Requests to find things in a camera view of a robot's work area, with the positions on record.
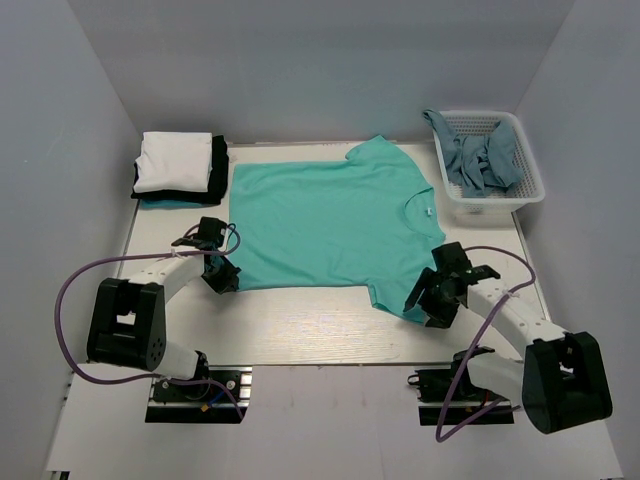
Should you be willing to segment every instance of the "folded teal shirt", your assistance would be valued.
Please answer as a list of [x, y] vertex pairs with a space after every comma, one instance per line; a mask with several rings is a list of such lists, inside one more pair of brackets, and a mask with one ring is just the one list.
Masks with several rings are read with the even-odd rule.
[[242, 244], [230, 260], [240, 290], [367, 285], [374, 307], [422, 322], [403, 307], [444, 241], [433, 187], [380, 136], [346, 158], [236, 167], [230, 217]]
[[180, 200], [140, 200], [140, 208], [145, 210], [153, 210], [162, 208], [165, 210], [176, 210], [181, 208], [202, 208], [205, 205], [201, 203], [183, 202]]

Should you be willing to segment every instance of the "laundry basket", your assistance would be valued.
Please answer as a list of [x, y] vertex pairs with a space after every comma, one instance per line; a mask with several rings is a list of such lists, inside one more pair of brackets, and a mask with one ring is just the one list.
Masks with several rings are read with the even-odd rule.
[[440, 162], [444, 188], [455, 214], [504, 214], [515, 212], [520, 207], [539, 202], [544, 198], [544, 187], [538, 173], [536, 161], [524, 135], [520, 122], [515, 115], [507, 112], [451, 110], [440, 112], [453, 128], [461, 135], [486, 135], [494, 130], [499, 120], [509, 122], [516, 135], [514, 164], [524, 172], [522, 180], [507, 192], [495, 190], [484, 198], [465, 198], [462, 187], [449, 181], [447, 169], [442, 157], [442, 148], [436, 132], [433, 137]]

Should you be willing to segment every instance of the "gray wall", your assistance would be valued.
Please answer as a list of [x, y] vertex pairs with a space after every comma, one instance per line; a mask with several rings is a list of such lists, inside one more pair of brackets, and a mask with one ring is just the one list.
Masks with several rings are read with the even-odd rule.
[[554, 320], [600, 341], [625, 478], [640, 478], [640, 3], [577, 0], [517, 113], [547, 198], [524, 212]]
[[[53, 331], [57, 289], [121, 251], [138, 134], [64, 0], [0, 2], [0, 468], [40, 478], [69, 369]], [[72, 287], [76, 358], [99, 278]]]
[[573, 0], [70, 0], [139, 131], [420, 139], [513, 111]]

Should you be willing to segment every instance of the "purple cable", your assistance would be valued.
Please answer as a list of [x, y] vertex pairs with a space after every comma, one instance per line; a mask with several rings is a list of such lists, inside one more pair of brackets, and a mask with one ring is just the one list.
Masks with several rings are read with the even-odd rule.
[[[179, 255], [182, 257], [193, 257], [196, 255], [211, 255], [213, 257], [220, 257], [223, 255], [229, 255], [230, 253], [233, 253], [237, 250], [237, 248], [240, 246], [240, 241], [241, 241], [240, 234], [236, 231], [236, 229], [233, 228], [231, 231], [235, 235], [237, 241], [236, 241], [236, 244], [233, 246], [233, 248], [230, 250], [227, 250], [225, 252], [193, 250], [193, 251], [187, 251], [187, 252], [179, 252]], [[58, 296], [56, 297], [56, 304], [54, 307], [54, 314], [53, 314], [53, 322], [56, 330], [56, 337], [58, 339], [58, 345], [60, 345], [60, 350], [62, 350], [62, 355], [64, 356], [65, 360], [71, 367], [71, 370], [73, 370], [73, 372], [76, 375], [78, 375], [79, 377], [83, 378], [88, 382], [95, 383], [97, 385], [120, 385], [122, 383], [133, 382], [135, 380], [140, 380], [143, 378], [162, 378], [162, 375], [159, 375], [157, 373], [143, 373], [141, 375], [134, 375], [131, 377], [117, 378], [114, 380], [104, 380], [101, 378], [93, 377], [88, 373], [84, 372], [71, 356], [69, 347], [67, 347], [67, 343], [64, 340], [64, 335], [62, 332], [61, 311], [62, 311], [62, 300], [64, 298], [64, 294], [67, 292], [67, 289], [76, 278], [78, 278], [87, 270], [90, 270], [99, 265], [104, 265], [106, 263], [126, 262], [128, 260], [149, 260], [149, 259], [171, 258], [173, 256], [174, 256], [173, 253], [150, 253], [150, 254], [144, 254], [144, 255], [124, 255], [120, 257], [103, 258], [101, 260], [96, 260], [94, 262], [84, 265], [83, 267], [80, 267], [78, 270], [73, 272], [71, 276], [69, 276], [69, 278], [67, 278], [67, 280], [62, 284], [62, 287], [60, 287], [60, 291], [58, 292]], [[204, 385], [204, 384], [215, 385], [216, 387], [220, 388], [227, 395], [227, 397], [229, 397], [229, 399], [231, 400], [231, 403], [233, 403], [233, 406], [236, 408], [236, 411], [238, 412], [238, 416], [240, 417], [240, 420], [242, 420], [243, 418], [242, 410], [240, 410], [240, 407], [238, 406], [238, 402], [233, 397], [229, 389], [225, 387], [223, 384], [221, 384], [220, 382], [216, 382], [215, 380], [177, 380], [173, 378], [167, 379], [167, 381], [170, 383], [173, 383], [174, 385]]]
[[[493, 321], [495, 316], [498, 314], [500, 309], [503, 307], [503, 305], [505, 303], [507, 303], [507, 300], [509, 300], [510, 295], [515, 293], [515, 292], [517, 292], [518, 290], [523, 289], [524, 287], [528, 287], [529, 285], [533, 285], [535, 283], [535, 281], [536, 281], [536, 272], [533, 271], [533, 268], [531, 268], [531, 265], [529, 265], [525, 259], [523, 259], [520, 256], [516, 255], [515, 253], [509, 252], [508, 250], [503, 250], [502, 248], [489, 247], [489, 246], [484, 246], [484, 245], [478, 245], [478, 246], [475, 246], [475, 247], [465, 248], [466, 252], [469, 252], [471, 250], [492, 250], [494, 252], [500, 252], [500, 253], [504, 253], [505, 255], [509, 255], [510, 257], [515, 258], [520, 263], [522, 263], [525, 267], [527, 267], [527, 270], [529, 270], [529, 273], [531, 274], [531, 279], [527, 280], [526, 282], [519, 283], [515, 287], [511, 287], [508, 290], [508, 293], [505, 293], [500, 298], [500, 300], [498, 300], [496, 302], [496, 304], [493, 306], [493, 308], [489, 312], [489, 315], [487, 315], [487, 319], [484, 321], [484, 323], [482, 324], [482, 326], [478, 330], [478, 333], [476, 333], [476, 336], [471, 341], [471, 345], [469, 345], [467, 353], [465, 353], [464, 357], [462, 358], [462, 362], [460, 363], [460, 366], [458, 367], [458, 370], [456, 371], [456, 374], [453, 376], [453, 380], [451, 381], [451, 385], [449, 386], [449, 390], [447, 391], [447, 395], [444, 398], [444, 402], [442, 404], [442, 409], [440, 410], [440, 416], [438, 417], [438, 423], [436, 425], [436, 442], [438, 442], [438, 443], [442, 443], [442, 442], [448, 440], [455, 433], [459, 432], [463, 427], [466, 427], [470, 423], [474, 422], [475, 420], [477, 420], [482, 415], [484, 415], [485, 413], [487, 413], [490, 410], [492, 410], [495, 406], [497, 406], [500, 402], [503, 401], [502, 398], [498, 398], [498, 399], [494, 400], [489, 405], [487, 405], [486, 407], [484, 407], [481, 410], [477, 411], [476, 413], [474, 413], [470, 417], [466, 418], [465, 420], [460, 422], [458, 425], [453, 427], [451, 430], [449, 430], [447, 433], [442, 435], [442, 427], [444, 426], [444, 421], [447, 418], [447, 411], [449, 410], [449, 406], [451, 405], [451, 399], [453, 398], [453, 394], [456, 391], [456, 388], [458, 388], [458, 384], [460, 383], [460, 379], [462, 378], [462, 375], [463, 375], [464, 371], [467, 368], [467, 364], [469, 363], [469, 360], [471, 359], [471, 355], [473, 354], [473, 351], [478, 346], [478, 343], [480, 343], [480, 339], [485, 334], [485, 332], [489, 328], [489, 325], [491, 325], [491, 322]], [[515, 411], [518, 408], [519, 407], [516, 406], [516, 407], [514, 407], [512, 409], [512, 411]]]

